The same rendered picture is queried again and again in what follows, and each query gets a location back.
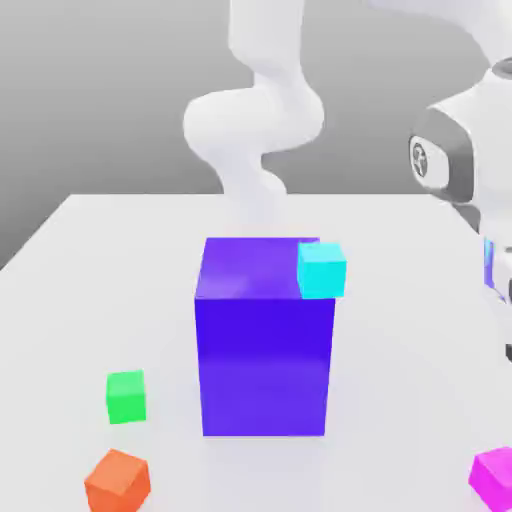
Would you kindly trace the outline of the small magenta cube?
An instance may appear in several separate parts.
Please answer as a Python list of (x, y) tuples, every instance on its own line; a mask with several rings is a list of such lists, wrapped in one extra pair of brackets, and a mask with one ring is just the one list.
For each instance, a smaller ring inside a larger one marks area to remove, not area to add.
[(512, 447), (477, 454), (468, 483), (491, 512), (511, 512)]

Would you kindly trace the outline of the small cyan cube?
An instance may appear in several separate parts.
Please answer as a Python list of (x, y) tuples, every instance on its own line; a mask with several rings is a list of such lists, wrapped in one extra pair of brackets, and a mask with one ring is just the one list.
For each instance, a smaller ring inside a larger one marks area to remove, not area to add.
[(303, 299), (335, 299), (345, 294), (347, 259), (334, 242), (298, 245), (297, 281)]

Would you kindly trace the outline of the small green cube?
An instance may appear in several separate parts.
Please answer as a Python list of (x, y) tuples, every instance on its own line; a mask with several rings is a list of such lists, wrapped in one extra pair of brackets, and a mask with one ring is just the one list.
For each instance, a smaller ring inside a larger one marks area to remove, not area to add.
[(142, 370), (110, 373), (106, 381), (109, 422), (124, 424), (146, 420), (146, 390)]

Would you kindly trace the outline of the small orange cube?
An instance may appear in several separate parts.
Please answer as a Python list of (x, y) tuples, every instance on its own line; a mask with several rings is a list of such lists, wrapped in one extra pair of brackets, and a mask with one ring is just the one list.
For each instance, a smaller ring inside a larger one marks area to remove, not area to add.
[(148, 462), (110, 449), (84, 485), (91, 512), (138, 512), (151, 492)]

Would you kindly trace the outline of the large blue box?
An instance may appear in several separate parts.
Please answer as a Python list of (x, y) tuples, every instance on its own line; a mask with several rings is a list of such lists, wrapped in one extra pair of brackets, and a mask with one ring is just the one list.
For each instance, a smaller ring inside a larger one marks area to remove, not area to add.
[(194, 297), (204, 435), (324, 435), (335, 302), (302, 297), (303, 242), (207, 238)]

